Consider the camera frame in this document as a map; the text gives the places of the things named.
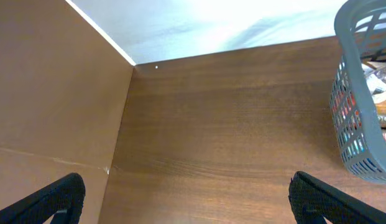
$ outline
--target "plastic basket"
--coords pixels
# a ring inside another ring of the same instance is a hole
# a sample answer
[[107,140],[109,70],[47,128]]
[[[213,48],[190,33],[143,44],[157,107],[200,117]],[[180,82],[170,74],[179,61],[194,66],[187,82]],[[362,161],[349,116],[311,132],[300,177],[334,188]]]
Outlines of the plastic basket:
[[334,28],[344,54],[329,104],[342,161],[354,175],[386,183],[386,142],[361,67],[386,60],[386,0],[349,0]]

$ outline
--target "blue-gray plastic basket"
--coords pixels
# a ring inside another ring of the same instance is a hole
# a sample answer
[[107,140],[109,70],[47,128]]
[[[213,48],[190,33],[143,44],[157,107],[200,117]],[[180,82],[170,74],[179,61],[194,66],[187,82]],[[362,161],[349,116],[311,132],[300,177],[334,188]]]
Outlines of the blue-gray plastic basket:
[[386,183],[386,142],[361,66],[386,60],[386,0],[349,0],[334,28],[344,53],[329,104],[342,161],[354,175]]

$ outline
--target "wooden table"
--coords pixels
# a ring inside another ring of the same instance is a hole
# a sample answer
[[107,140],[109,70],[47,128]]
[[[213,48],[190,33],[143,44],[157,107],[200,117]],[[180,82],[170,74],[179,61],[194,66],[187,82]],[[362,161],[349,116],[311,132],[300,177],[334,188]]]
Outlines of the wooden table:
[[136,66],[100,222],[293,223],[298,170],[386,212],[339,156],[340,54],[331,37]]

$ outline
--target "white backdrop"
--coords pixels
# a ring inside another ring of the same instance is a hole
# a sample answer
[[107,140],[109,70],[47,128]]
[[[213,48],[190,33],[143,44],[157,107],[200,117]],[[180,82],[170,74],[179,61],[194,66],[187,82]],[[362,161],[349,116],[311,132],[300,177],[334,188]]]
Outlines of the white backdrop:
[[136,63],[334,35],[346,0],[73,0]]

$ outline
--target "white edge strip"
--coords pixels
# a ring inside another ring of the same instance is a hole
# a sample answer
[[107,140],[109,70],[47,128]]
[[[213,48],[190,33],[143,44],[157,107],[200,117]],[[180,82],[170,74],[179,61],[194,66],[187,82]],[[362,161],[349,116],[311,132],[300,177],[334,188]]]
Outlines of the white edge strip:
[[71,0],[65,0],[79,15],[82,16],[96,31],[99,32],[102,37],[104,37],[110,44],[113,46],[132,66],[135,66],[136,63],[133,61],[133,59],[125,53],[123,49],[121,49],[120,46],[115,43],[114,40],[110,36],[108,36],[107,33],[105,33],[102,28],[100,28],[88,15],[85,14],[75,3],[73,3]]

